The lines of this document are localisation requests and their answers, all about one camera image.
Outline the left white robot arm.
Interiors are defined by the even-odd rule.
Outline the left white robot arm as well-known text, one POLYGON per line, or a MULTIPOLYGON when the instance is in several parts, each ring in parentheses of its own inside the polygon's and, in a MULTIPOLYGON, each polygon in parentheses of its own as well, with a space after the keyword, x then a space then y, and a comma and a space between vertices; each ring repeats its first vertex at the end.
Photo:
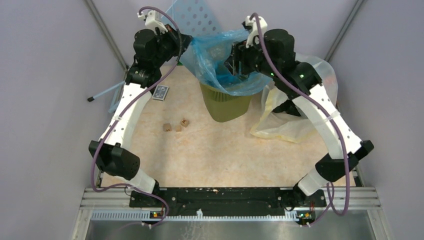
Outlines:
POLYGON ((142 192, 141 200, 149 207, 160 202, 157 181, 141 169, 140 158, 130 152, 131 140, 141 113, 153 96, 156 86, 168 75, 161 67, 172 58, 179 58, 193 41, 167 26, 165 32, 142 29, 134 35, 133 64, 124 80, 123 92, 107 129, 88 146, 91 167, 116 177, 125 187, 142 192))

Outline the blue plastic trash bag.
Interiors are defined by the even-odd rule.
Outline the blue plastic trash bag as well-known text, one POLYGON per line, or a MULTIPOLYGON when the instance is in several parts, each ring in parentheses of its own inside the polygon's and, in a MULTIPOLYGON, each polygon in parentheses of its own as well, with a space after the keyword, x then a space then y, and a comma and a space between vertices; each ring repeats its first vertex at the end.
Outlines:
POLYGON ((234 76, 224 66, 232 44, 244 41, 247 37, 248 32, 244 29, 196 36, 179 61, 202 84, 231 96, 254 95, 262 91, 272 79, 257 72, 234 76))

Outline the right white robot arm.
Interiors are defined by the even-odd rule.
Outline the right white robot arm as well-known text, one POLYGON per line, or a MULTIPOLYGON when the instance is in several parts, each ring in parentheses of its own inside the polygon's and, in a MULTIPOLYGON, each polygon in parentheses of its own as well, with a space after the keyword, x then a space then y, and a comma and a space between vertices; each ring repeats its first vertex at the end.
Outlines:
POLYGON ((272 29, 264 34, 263 45, 257 36, 253 40, 252 44, 247 40, 232 43, 224 65, 232 75, 256 72, 272 78, 276 88, 310 120, 328 150, 293 187, 294 202, 307 206, 317 190, 347 175, 374 145, 360 139, 346 124, 314 67, 295 59, 292 35, 283 29, 272 29))

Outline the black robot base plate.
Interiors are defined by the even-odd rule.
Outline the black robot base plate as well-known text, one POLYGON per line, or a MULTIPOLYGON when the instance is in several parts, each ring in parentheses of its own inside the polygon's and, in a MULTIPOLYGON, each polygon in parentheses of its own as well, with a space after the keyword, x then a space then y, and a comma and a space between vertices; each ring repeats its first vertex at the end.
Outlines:
POLYGON ((326 207, 323 190, 311 196, 282 187, 169 187, 154 191, 150 197, 132 192, 131 208, 158 208, 168 217, 194 216, 202 211, 206 217, 282 216, 290 210, 326 207))

